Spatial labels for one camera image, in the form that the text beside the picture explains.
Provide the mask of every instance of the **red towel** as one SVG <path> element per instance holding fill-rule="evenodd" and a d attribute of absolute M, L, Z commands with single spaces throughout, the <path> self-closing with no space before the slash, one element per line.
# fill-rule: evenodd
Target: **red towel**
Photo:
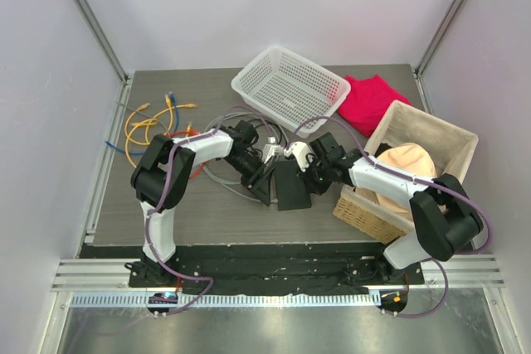
<path fill-rule="evenodd" d="M 409 99 L 397 93 L 379 75 L 365 80 L 345 76 L 345 80 L 350 83 L 351 90 L 338 112 L 365 137 L 373 134 L 395 99 L 411 105 Z"/>

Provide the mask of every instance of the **perforated basket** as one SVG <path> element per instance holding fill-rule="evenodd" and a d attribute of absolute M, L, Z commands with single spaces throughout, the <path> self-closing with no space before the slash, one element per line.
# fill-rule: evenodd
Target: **perforated basket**
<path fill-rule="evenodd" d="M 331 116 L 350 91 L 345 79 L 280 46 L 260 53 L 231 86 L 246 103 L 291 132 L 306 119 Z M 310 122 L 297 134 L 306 138 L 325 122 Z"/>

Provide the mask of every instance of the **beige storage bin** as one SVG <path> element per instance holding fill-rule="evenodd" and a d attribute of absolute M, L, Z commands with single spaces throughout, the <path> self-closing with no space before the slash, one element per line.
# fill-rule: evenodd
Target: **beige storage bin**
<path fill-rule="evenodd" d="M 404 143 L 419 144 L 430 154 L 438 176 L 450 173 L 463 182 L 478 136 L 394 101 L 367 141 L 365 150 L 374 155 L 381 143 L 392 147 Z M 384 244 L 413 230 L 409 220 L 379 206 L 375 195 L 361 197 L 348 186 L 341 190 L 334 215 Z"/>

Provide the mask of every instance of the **beige hat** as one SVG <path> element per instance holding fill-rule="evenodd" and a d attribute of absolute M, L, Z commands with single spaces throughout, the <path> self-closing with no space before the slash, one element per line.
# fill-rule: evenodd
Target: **beige hat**
<path fill-rule="evenodd" d="M 418 144 L 404 143 L 398 147 L 388 149 L 380 154 L 378 160 L 389 166 L 398 167 L 406 172 L 420 176 L 437 177 L 435 164 L 431 160 L 430 154 Z M 412 220 L 411 212 L 408 209 L 403 208 L 397 202 L 386 196 L 364 188 L 356 188 L 356 192 L 360 196 L 386 207 L 408 220 Z"/>

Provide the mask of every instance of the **wall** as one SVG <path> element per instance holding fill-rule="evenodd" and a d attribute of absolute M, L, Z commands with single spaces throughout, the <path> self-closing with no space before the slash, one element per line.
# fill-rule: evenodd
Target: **wall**
<path fill-rule="evenodd" d="M 0 27 L 0 342 L 33 354 L 119 82 L 72 0 L 0 0 Z"/>
<path fill-rule="evenodd" d="M 323 65 L 415 65 L 450 2 L 89 0 L 129 72 L 244 66 L 273 43 Z"/>
<path fill-rule="evenodd" d="M 435 113 L 477 132 L 465 188 L 494 219 L 493 251 L 531 350 L 531 0 L 469 0 L 426 73 Z"/>

